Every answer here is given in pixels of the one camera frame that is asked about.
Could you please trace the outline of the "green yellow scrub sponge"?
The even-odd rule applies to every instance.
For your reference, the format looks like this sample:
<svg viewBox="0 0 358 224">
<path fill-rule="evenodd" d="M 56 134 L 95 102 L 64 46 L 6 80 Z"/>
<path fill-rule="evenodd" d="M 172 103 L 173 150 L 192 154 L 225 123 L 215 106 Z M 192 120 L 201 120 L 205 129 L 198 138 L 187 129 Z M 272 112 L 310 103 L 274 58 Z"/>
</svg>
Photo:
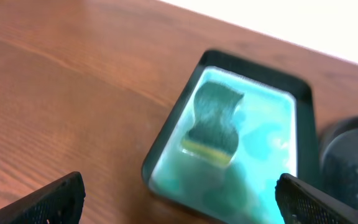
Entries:
<svg viewBox="0 0 358 224">
<path fill-rule="evenodd" d="M 183 150 L 216 166 L 228 166 L 239 145 L 233 116 L 243 97 L 222 83 L 202 84 L 193 98 L 194 125 L 181 139 Z"/>
</svg>

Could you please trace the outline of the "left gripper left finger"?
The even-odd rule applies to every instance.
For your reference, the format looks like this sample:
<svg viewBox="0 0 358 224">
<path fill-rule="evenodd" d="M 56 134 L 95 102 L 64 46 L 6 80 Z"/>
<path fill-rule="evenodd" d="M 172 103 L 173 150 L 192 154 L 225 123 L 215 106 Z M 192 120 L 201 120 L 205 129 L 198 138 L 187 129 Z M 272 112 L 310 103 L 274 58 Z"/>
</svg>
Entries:
<svg viewBox="0 0 358 224">
<path fill-rule="evenodd" d="M 85 202 L 79 172 L 60 179 L 0 209 L 0 224 L 79 224 Z"/>
</svg>

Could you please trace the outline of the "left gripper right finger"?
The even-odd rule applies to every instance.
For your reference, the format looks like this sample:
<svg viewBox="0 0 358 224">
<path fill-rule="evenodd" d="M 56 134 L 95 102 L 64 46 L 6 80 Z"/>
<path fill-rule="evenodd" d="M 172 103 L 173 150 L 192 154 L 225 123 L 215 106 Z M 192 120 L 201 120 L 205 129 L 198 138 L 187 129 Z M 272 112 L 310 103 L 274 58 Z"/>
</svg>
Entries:
<svg viewBox="0 0 358 224">
<path fill-rule="evenodd" d="M 286 224 L 358 224 L 358 211 L 312 185 L 284 173 L 275 199 Z"/>
</svg>

